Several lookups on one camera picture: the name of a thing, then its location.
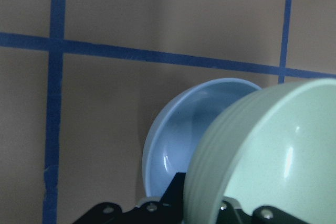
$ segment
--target black bracket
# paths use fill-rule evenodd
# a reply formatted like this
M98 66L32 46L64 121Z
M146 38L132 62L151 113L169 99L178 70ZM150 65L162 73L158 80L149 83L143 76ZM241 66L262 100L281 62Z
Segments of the black bracket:
M131 211L122 212L114 203L104 202L91 208L73 224L180 224L183 220L185 173L176 173L160 201L148 201ZM250 216L238 201L224 197L218 206L216 224L307 224L272 206L257 208Z

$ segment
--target screw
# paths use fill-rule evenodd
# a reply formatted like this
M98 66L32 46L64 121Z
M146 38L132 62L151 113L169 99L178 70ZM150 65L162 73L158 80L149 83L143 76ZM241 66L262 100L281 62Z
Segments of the screw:
M224 202L222 202L221 210L226 210L226 208L227 208L227 205Z
M106 206L105 208L104 208L104 210L103 210L103 213L104 214L110 214L110 213L112 213L112 212L114 212L114 208L113 207L111 207L111 206Z
M265 219L272 219L273 218L272 211L267 209L267 208L263 209L260 213Z
M154 203L150 203L147 207L146 207L148 212L154 212L157 210L157 206Z

